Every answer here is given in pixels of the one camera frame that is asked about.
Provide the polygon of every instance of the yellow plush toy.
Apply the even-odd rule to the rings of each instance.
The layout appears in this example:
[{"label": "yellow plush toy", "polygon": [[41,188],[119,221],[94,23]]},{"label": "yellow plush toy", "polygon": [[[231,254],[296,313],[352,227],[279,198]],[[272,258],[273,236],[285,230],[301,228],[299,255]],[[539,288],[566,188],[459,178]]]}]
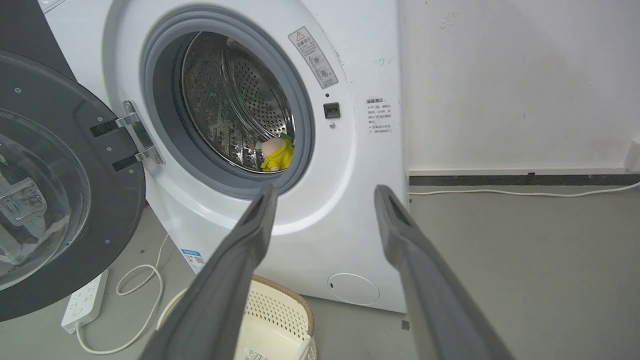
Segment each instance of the yellow plush toy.
[{"label": "yellow plush toy", "polygon": [[262,171],[284,170],[293,159],[293,144],[285,139],[271,138],[262,143],[262,153],[266,158],[260,166]]}]

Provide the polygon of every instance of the qr code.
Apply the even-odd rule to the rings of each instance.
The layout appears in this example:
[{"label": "qr code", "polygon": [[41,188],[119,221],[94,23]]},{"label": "qr code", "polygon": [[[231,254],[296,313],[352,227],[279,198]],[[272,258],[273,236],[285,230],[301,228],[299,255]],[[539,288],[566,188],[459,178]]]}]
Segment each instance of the qr code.
[{"label": "qr code", "polygon": [[244,357],[244,360],[269,360],[266,356],[260,354],[257,351],[249,350]]}]

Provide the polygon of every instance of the white cable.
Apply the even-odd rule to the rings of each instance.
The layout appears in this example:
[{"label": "white cable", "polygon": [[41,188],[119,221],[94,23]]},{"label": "white cable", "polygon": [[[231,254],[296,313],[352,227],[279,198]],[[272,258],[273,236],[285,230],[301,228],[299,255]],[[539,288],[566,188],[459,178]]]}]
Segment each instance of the white cable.
[{"label": "white cable", "polygon": [[[147,321],[145,321],[145,324],[142,326],[142,329],[140,329],[140,331],[138,331],[138,333],[133,337],[133,339],[129,340],[125,345],[122,345],[119,348],[115,348],[113,350],[97,351],[97,350],[94,350],[94,349],[90,348],[89,346],[87,346],[84,343],[84,340],[82,339],[82,336],[80,334],[80,327],[76,327],[76,334],[77,334],[77,337],[78,337],[78,341],[80,342],[80,346],[82,346],[82,348],[85,349],[87,352],[89,352],[91,354],[95,354],[95,355],[114,354],[114,353],[116,353],[118,351],[124,350],[125,348],[129,347],[129,345],[131,345],[134,342],[136,342],[136,340],[138,340],[140,338],[140,336],[142,336],[142,334],[145,332],[145,329],[149,325],[149,321],[151,321],[151,318],[153,317],[158,305],[160,304],[160,300],[162,299],[162,294],[163,294],[163,291],[164,291],[164,284],[162,282],[162,277],[160,276],[160,272],[158,272],[157,267],[160,264],[160,256],[162,255],[162,248],[164,247],[164,243],[166,242],[166,240],[168,238],[169,238],[169,234],[167,234],[164,237],[164,240],[162,241],[162,245],[160,245],[160,251],[158,251],[158,258],[156,260],[156,265],[155,266],[154,265],[149,265],[149,264],[138,265],[138,266],[134,267],[133,269],[129,270],[129,272],[127,272],[120,279],[120,281],[118,281],[118,284],[116,285],[116,294],[118,294],[119,296],[125,296],[125,295],[128,295],[128,294],[136,291],[137,289],[140,289],[140,287],[142,287],[149,280],[151,280],[151,278],[154,275],[158,276],[158,282],[160,283],[160,291],[158,292],[158,298],[156,299],[156,302],[154,303],[154,306],[151,308],[151,312],[149,313],[149,316],[147,317]],[[122,284],[122,281],[124,279],[126,279],[129,276],[129,274],[131,274],[132,272],[134,272],[135,270],[137,270],[139,268],[150,268],[151,270],[153,270],[153,272],[143,282],[141,282],[139,285],[137,285],[135,288],[133,288],[133,289],[131,289],[129,291],[120,292],[120,284]]]},{"label": "white cable", "polygon": [[169,304],[167,304],[164,307],[163,312],[160,313],[160,316],[158,317],[158,323],[156,325],[156,330],[160,330],[160,327],[162,327],[162,324],[166,320],[167,316],[169,316],[169,314],[171,313],[171,310],[173,310],[173,307],[178,303],[178,301],[180,301],[180,299],[182,299],[182,297],[184,296],[184,293],[187,292],[188,289],[189,288],[186,288],[186,289],[180,291],[178,293],[178,295],[174,296],[173,299],[171,299],[171,301],[169,301]]},{"label": "white cable", "polygon": [[505,192],[502,190],[491,190],[491,189],[476,189],[476,190],[442,190],[439,192],[428,192],[428,193],[418,193],[418,192],[410,192],[409,195],[438,195],[441,193],[502,193],[505,195],[517,195],[517,196],[547,196],[547,197],[582,197],[587,195],[593,195],[597,193],[614,193],[614,192],[622,192],[625,190],[637,188],[640,186],[640,183],[635,183],[633,185],[624,186],[622,188],[615,189],[603,189],[603,190],[593,190],[592,192],[584,192],[584,193],[516,193],[516,192]]}]

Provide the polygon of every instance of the power strip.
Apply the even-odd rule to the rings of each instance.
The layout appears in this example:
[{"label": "power strip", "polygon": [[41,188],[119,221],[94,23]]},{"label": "power strip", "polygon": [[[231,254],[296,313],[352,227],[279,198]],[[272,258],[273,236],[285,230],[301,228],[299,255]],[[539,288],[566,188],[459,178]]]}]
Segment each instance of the power strip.
[{"label": "power strip", "polygon": [[105,269],[102,274],[71,294],[65,316],[60,323],[69,334],[75,334],[76,328],[94,321],[100,314],[108,274],[109,270]]}]

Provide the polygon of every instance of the laundry basket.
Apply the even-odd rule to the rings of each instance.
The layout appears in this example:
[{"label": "laundry basket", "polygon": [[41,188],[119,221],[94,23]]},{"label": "laundry basket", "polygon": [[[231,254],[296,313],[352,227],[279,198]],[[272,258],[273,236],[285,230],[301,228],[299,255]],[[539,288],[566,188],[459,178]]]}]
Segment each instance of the laundry basket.
[{"label": "laundry basket", "polygon": [[314,315],[305,299],[254,275],[234,360],[316,360]]}]

